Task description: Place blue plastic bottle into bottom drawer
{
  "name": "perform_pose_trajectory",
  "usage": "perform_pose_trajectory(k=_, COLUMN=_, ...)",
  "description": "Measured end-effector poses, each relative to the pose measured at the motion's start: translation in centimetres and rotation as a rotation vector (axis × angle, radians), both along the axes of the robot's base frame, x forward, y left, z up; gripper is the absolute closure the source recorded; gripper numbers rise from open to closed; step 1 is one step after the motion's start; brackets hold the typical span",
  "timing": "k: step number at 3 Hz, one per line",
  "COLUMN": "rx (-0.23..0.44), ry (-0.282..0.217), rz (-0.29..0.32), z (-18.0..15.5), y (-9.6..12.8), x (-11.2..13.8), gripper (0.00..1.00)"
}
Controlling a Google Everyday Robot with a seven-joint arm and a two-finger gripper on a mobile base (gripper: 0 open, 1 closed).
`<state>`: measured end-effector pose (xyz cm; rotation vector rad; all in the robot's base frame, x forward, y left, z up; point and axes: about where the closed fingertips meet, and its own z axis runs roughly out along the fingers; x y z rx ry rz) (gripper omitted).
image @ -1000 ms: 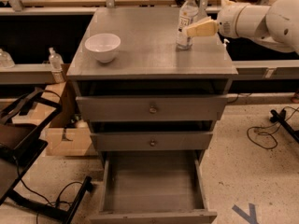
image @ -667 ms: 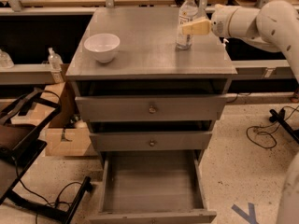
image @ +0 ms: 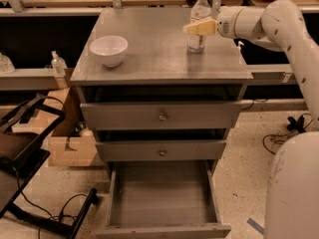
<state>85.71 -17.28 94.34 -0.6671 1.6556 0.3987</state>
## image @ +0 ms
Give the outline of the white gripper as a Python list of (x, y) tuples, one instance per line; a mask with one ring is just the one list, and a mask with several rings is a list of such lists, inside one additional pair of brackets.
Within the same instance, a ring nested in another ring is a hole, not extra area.
[(222, 37), (234, 39), (236, 16), (237, 11), (234, 7), (222, 7), (217, 15), (217, 22), (214, 19), (207, 17), (184, 25), (182, 31), (187, 35), (211, 36), (218, 30), (218, 33)]

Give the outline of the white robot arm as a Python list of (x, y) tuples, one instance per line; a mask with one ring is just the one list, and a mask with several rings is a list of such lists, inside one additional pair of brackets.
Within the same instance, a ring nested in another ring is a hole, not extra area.
[[(307, 31), (302, 11), (291, 0), (266, 7), (221, 7), (182, 27), (190, 35), (219, 34), (245, 39), (285, 54), (306, 108), (319, 120), (319, 46)], [(319, 131), (299, 133), (283, 143), (271, 163), (264, 239), (319, 239)]]

